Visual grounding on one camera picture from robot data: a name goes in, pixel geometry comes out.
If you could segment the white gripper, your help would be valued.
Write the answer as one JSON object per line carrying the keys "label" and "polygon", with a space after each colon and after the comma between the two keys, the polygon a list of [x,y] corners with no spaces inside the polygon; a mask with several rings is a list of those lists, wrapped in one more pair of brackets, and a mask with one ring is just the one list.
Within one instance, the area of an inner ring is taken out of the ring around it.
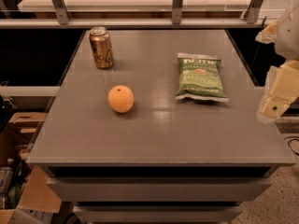
{"label": "white gripper", "polygon": [[299,0],[292,0],[279,20],[262,29],[255,40],[275,42],[276,54],[288,59],[280,67],[271,66],[266,76],[256,118],[269,123],[279,119],[299,97]]}

